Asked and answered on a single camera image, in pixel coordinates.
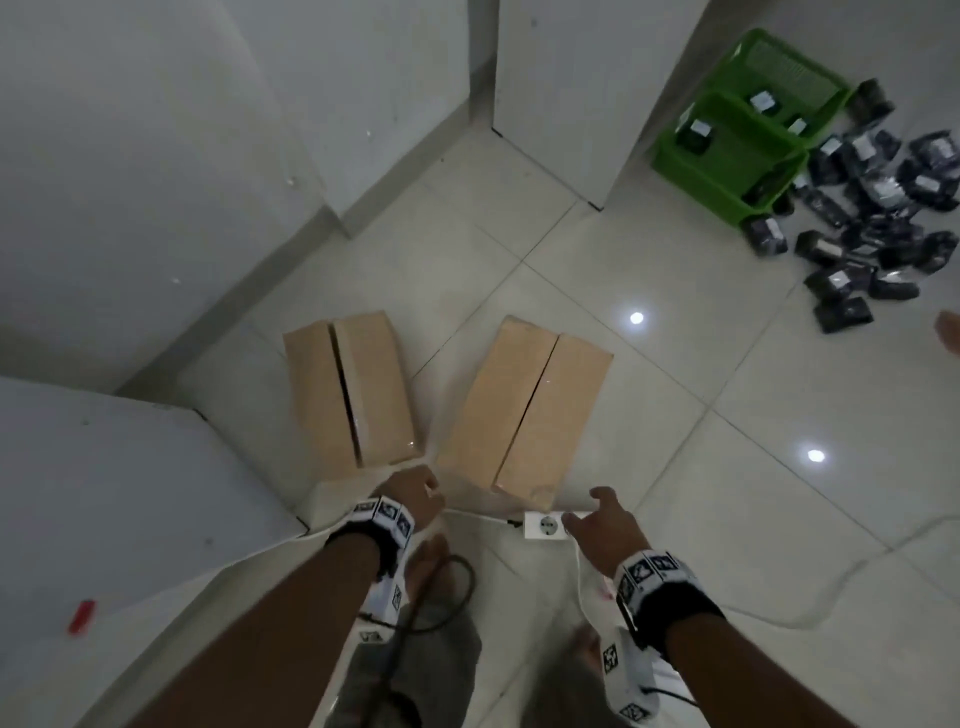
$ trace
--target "red object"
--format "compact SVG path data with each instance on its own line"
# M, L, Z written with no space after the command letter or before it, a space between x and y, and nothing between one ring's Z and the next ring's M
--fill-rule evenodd
M93 610L97 606L97 602L93 599L84 599L80 602L80 606L77 607L77 611L73 615L73 619L70 621L70 626L66 628L66 631L76 637L77 635L82 635L86 631L87 626L90 624L90 620L93 619Z

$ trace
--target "electrical outlet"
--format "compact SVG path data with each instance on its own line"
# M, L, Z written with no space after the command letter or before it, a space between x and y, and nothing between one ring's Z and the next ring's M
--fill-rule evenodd
M540 541L566 541L566 529L560 521L564 511L525 511L523 514L523 538ZM589 511L577 511L580 518L589 515Z

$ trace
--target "green crate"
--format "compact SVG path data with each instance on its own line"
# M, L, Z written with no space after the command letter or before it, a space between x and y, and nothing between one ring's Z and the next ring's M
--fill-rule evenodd
M799 114L807 123L800 134L807 148L820 139L853 94L841 76L760 28L733 46L707 77L706 88L730 94L758 118L781 128ZM762 90L780 102L776 115L764 116L750 105L748 99Z
M677 132L693 119L713 128L710 146L701 156L677 144ZM708 90L674 128L660 134L653 167L720 218L738 225L751 215L769 213L806 160L806 149L794 134L762 123L736 98ZM756 206L744 203L741 196L774 169L782 172L782 185Z

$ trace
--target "cardboard box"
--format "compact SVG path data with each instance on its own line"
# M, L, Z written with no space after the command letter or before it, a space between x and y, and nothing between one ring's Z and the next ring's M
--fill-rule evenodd
M297 420L320 479L423 455L386 313L318 321L284 334L283 344Z
M612 360L583 339L508 316L437 466L549 510Z

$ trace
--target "wrist strap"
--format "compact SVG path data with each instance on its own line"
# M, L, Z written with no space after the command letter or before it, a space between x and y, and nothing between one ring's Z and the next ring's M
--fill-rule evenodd
M400 556L410 543L414 532L414 518L401 503L385 496L361 500L350 511L347 522L331 533L324 547L348 533L370 536L380 551L380 568L377 581L384 576L393 577Z
M667 662L666 633L674 622L699 614L725 619L693 571L666 551L645 550L627 559L616 570L614 584L637 646L653 647Z

